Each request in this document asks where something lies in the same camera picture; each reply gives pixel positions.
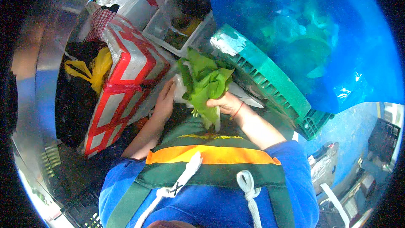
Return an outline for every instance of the blue shirt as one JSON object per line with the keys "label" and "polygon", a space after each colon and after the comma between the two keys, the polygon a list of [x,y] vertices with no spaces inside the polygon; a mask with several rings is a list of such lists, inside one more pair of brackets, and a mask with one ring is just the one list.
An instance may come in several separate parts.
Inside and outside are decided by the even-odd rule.
{"label": "blue shirt", "polygon": [[[302,147],[294,140],[276,144],[265,150],[277,158],[284,169],[296,227],[315,227],[319,206],[311,183],[311,170]],[[144,168],[145,161],[125,159],[107,174],[100,193],[99,212],[105,227],[111,212]],[[151,191],[127,227],[133,227],[139,216],[156,198]],[[262,227],[277,227],[266,188],[255,198]],[[242,190],[214,186],[184,186],[175,198],[163,198],[146,219],[143,227],[158,220],[179,220],[204,227],[253,227],[253,219]]]}

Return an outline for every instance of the blue sleeve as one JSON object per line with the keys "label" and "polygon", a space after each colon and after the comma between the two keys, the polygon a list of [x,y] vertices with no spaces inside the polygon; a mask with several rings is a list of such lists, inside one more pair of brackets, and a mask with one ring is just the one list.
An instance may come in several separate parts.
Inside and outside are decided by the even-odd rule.
{"label": "blue sleeve", "polygon": [[271,146],[265,152],[277,158],[284,169],[296,227],[315,227],[319,220],[319,206],[303,148],[292,140]]}
{"label": "blue sleeve", "polygon": [[120,158],[114,162],[105,177],[99,197],[99,214],[103,227],[107,225],[107,221],[115,206],[144,166],[145,160],[139,161]]}

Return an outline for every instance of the red string bracelet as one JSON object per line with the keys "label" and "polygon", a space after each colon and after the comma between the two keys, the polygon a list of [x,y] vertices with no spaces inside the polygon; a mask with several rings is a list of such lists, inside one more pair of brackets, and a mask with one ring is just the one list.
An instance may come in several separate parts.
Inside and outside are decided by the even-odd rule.
{"label": "red string bracelet", "polygon": [[239,107],[238,111],[236,111],[236,113],[233,116],[231,116],[229,120],[232,120],[236,116],[236,114],[239,112],[239,110],[241,109],[243,104],[244,104],[244,102],[242,102],[242,104],[240,104],[240,107]]}

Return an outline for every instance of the right hand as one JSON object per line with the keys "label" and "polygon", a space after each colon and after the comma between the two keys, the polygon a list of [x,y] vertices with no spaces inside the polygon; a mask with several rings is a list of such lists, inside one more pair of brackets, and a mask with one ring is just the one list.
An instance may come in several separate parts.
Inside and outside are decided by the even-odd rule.
{"label": "right hand", "polygon": [[219,99],[209,99],[206,104],[209,108],[220,106],[220,112],[222,114],[234,116],[243,102],[230,92],[226,92]]}

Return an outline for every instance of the green apron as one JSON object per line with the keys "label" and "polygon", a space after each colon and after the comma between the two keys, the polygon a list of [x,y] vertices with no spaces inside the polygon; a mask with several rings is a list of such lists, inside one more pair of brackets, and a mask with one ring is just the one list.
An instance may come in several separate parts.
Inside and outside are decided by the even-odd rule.
{"label": "green apron", "polygon": [[[221,147],[225,153],[227,148],[235,150],[234,147],[251,149],[246,151],[253,152],[259,150],[256,145],[242,137],[209,135],[205,132],[197,132],[197,130],[201,130],[200,123],[195,121],[196,123],[193,125],[193,121],[194,119],[190,119],[190,121],[186,122],[187,127],[184,127],[185,124],[183,124],[182,127],[175,128],[163,139],[162,144],[151,150],[147,158],[147,164],[114,208],[106,228],[125,228],[152,189],[172,187],[185,170],[187,162],[155,162],[148,164],[149,156],[156,154],[159,150],[165,151],[164,149],[169,150],[170,147],[190,147],[191,145],[206,145],[207,148]],[[236,181],[236,174],[241,170],[251,172],[255,188],[267,188],[278,227],[295,227],[290,196],[281,165],[249,163],[204,164],[203,158],[200,169],[186,185],[210,185],[240,190]]]}

